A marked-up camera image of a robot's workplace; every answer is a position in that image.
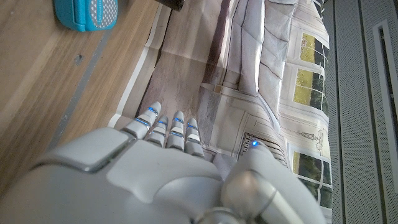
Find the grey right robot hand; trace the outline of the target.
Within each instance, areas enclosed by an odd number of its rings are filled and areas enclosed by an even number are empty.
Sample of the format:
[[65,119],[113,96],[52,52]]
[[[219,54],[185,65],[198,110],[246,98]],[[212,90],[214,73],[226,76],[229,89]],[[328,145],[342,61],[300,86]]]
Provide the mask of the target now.
[[261,142],[206,160],[195,119],[155,102],[43,154],[1,200],[2,223],[325,223],[317,201]]

